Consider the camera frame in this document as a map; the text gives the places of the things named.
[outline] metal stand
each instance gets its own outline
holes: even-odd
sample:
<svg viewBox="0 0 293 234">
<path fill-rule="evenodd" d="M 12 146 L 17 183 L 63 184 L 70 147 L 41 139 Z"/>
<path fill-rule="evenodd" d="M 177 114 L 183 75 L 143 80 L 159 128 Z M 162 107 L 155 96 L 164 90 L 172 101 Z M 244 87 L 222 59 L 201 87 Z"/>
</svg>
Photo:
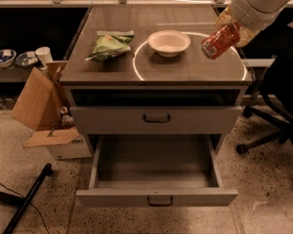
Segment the metal stand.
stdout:
<svg viewBox="0 0 293 234">
<path fill-rule="evenodd" d="M 51 164 L 45 165 L 44 169 L 41 171 L 39 177 L 31 186 L 27 195 L 23 197 L 10 195 L 4 192 L 0 192 L 0 202 L 4 204 L 8 204 L 11 206 L 18 207 L 18 210 L 14 214 L 13 218 L 11 219 L 10 223 L 8 224 L 7 228 L 3 232 L 3 234 L 13 233 L 14 229 L 17 227 L 22 215 L 26 211 L 27 207 L 29 206 L 31 200 L 35 196 L 36 192 L 38 191 L 40 185 L 44 181 L 46 176 L 51 176 L 53 173 L 51 169 Z"/>
</svg>

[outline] terrazzo floor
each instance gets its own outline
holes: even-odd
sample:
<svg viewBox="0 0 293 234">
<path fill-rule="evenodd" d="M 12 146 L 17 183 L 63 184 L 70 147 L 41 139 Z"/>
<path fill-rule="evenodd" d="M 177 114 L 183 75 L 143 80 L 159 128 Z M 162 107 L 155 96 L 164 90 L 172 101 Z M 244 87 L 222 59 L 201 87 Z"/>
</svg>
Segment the terrazzo floor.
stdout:
<svg viewBox="0 0 293 234">
<path fill-rule="evenodd" d="M 238 190 L 228 207 L 97 209 L 75 198 L 78 188 L 87 187 L 91 159 L 56 161 L 45 147 L 24 149 L 33 131 L 10 113 L 0 113 L 0 182 L 26 194 L 44 165 L 52 164 L 54 174 L 46 177 L 32 202 L 49 233 L 293 234 L 290 143 L 275 141 L 243 156 L 234 151 L 236 144 L 274 130 L 256 116 L 238 118 L 217 156 L 225 187 Z M 0 233 L 15 210 L 0 204 Z M 14 233 L 48 232 L 29 207 Z"/>
</svg>

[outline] green snack bag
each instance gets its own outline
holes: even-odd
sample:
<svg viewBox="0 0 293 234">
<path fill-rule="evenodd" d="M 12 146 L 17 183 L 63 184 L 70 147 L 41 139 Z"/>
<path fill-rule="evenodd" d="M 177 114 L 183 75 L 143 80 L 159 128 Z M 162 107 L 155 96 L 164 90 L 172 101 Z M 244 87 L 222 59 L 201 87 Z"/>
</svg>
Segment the green snack bag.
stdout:
<svg viewBox="0 0 293 234">
<path fill-rule="evenodd" d="M 99 36 L 93 52 L 86 60 L 106 60 L 118 57 L 131 50 L 128 44 L 134 39 L 134 32 L 98 31 Z"/>
</svg>

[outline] white cup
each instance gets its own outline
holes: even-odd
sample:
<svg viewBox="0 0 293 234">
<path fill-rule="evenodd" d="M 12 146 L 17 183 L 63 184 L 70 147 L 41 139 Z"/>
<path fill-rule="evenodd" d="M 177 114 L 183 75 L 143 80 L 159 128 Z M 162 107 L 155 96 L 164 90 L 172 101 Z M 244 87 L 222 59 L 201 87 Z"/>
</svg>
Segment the white cup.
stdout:
<svg viewBox="0 0 293 234">
<path fill-rule="evenodd" d="M 52 56 L 50 48 L 48 47 L 41 47 L 35 51 L 36 55 L 39 57 L 41 63 L 43 64 L 44 68 L 48 68 L 47 63 L 52 62 Z"/>
</svg>

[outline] drawer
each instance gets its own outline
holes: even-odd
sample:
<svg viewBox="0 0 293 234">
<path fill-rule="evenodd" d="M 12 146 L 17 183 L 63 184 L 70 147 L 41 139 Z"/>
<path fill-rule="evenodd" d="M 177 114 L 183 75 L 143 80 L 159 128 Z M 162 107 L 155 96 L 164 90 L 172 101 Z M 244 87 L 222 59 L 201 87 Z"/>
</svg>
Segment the drawer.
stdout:
<svg viewBox="0 0 293 234">
<path fill-rule="evenodd" d="M 72 106 L 80 134 L 225 134 L 239 106 Z"/>
<path fill-rule="evenodd" d="M 227 206 L 208 136 L 99 136 L 89 189 L 90 207 Z"/>
</svg>

